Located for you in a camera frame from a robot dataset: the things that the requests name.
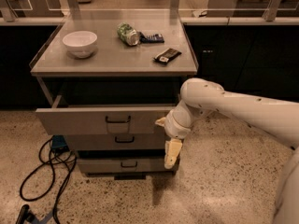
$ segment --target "soda can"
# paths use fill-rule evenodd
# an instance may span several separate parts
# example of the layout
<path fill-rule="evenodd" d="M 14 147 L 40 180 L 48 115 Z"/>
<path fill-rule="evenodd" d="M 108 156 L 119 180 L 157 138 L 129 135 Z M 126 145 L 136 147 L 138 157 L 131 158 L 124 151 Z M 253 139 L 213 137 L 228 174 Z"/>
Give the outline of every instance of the soda can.
<path fill-rule="evenodd" d="M 118 36 L 125 44 L 135 46 L 139 44 L 140 34 L 126 22 L 122 22 L 118 27 Z"/>

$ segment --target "bowl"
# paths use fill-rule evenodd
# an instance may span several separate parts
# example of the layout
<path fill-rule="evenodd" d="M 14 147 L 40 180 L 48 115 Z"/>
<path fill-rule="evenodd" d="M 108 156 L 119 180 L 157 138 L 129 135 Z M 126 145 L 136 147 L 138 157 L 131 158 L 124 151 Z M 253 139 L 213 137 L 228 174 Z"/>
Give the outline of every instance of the bowl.
<path fill-rule="evenodd" d="M 67 50 L 78 58 L 86 58 L 96 50 L 97 35 L 89 31 L 76 31 L 63 38 Z"/>

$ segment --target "humanoid robot arm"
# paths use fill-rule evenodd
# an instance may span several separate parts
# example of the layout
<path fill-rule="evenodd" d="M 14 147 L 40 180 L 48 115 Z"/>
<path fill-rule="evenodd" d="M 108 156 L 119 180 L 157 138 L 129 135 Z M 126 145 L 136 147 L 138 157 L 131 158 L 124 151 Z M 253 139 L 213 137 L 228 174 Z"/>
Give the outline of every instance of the humanoid robot arm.
<path fill-rule="evenodd" d="M 299 104 L 228 92 L 219 84 L 200 78 L 188 79 L 180 95 L 181 101 L 176 108 L 160 120 L 171 137 L 166 143 L 165 168 L 175 164 L 182 147 L 179 141 L 188 135 L 196 120 L 216 111 L 243 121 L 249 128 L 296 149 L 279 180 L 273 223 L 299 223 Z"/>

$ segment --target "concrete floor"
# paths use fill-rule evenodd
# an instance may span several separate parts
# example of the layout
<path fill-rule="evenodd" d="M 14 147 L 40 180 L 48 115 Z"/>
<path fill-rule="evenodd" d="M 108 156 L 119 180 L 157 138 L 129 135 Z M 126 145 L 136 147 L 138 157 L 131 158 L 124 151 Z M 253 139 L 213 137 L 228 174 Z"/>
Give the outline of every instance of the concrete floor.
<path fill-rule="evenodd" d="M 39 164 L 50 138 L 34 111 L 0 111 L 0 223 L 15 223 L 19 188 Z M 61 223 L 271 223 L 278 178 L 292 152 L 243 124 L 212 114 L 196 122 L 181 151 L 175 176 L 115 181 L 88 178 L 76 168 L 59 203 Z M 57 170 L 54 189 L 28 203 L 43 219 L 52 209 L 66 171 Z M 50 184 L 49 167 L 25 186 L 33 198 Z M 55 223 L 53 218 L 48 223 Z"/>

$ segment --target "drawer front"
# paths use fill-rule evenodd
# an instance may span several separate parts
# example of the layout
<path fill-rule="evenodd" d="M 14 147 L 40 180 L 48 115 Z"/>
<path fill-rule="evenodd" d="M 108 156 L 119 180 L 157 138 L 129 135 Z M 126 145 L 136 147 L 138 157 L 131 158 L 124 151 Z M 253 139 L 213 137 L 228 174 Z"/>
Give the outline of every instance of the drawer front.
<path fill-rule="evenodd" d="M 154 133 L 155 120 L 172 106 L 70 107 L 37 109 L 49 135 Z"/>
<path fill-rule="evenodd" d="M 154 133 L 65 135 L 64 139 L 72 150 L 124 150 L 164 148 L 168 137 L 163 127 L 155 127 Z"/>
<path fill-rule="evenodd" d="M 78 159 L 78 168 L 82 173 L 111 174 L 131 172 L 176 171 L 178 163 L 172 169 L 164 168 L 164 157 L 124 160 L 82 160 Z"/>

